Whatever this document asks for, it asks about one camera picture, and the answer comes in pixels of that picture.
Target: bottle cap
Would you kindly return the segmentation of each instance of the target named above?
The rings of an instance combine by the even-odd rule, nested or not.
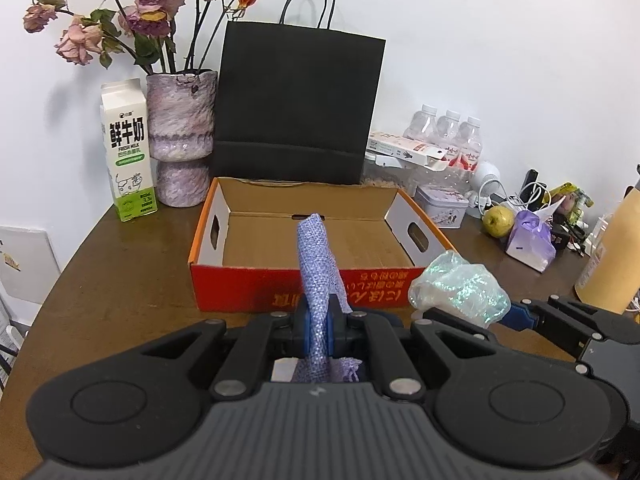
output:
[[[460,120],[460,114],[458,112],[454,112],[453,110],[447,110],[447,113],[445,113],[445,117],[454,121]]]
[[[435,115],[438,113],[438,109],[435,106],[422,105],[422,111],[429,115]]]
[[[475,126],[476,128],[480,127],[480,119],[476,119],[475,117],[469,116],[468,118],[466,118],[466,122],[471,124],[472,126]]]

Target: cardboard box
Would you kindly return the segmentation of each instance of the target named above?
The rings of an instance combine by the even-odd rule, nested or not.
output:
[[[312,213],[324,219],[352,306],[407,306],[412,280],[453,249],[402,190],[216,178],[189,257],[199,309],[295,309],[296,229]]]

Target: vase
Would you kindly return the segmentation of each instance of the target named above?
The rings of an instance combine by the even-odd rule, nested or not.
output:
[[[217,82],[212,71],[146,78],[149,152],[158,161],[156,195],[165,205],[190,207],[206,197]]]
[[[171,207],[191,207],[204,202],[209,190],[206,158],[187,162],[158,161],[156,196]]]

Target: brown table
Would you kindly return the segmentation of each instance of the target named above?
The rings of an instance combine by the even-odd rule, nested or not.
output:
[[[199,213],[199,207],[161,206],[123,224],[111,209],[89,234],[42,306],[0,402],[1,480],[20,479],[40,462],[24,409],[43,382],[207,317],[246,323],[249,314],[203,314],[195,306],[187,257]],[[572,293],[584,266],[579,256],[564,254],[539,274],[480,229],[479,221],[465,218],[446,235],[466,259],[484,263],[512,300]],[[409,324],[409,308],[394,312]],[[512,348],[570,359],[533,332],[493,330]]]

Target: iridescent plastic bag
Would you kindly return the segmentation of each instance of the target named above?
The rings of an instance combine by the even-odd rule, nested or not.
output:
[[[456,251],[438,256],[409,287],[409,302],[422,312],[440,310],[487,328],[511,307],[507,293],[481,264],[470,264]]]

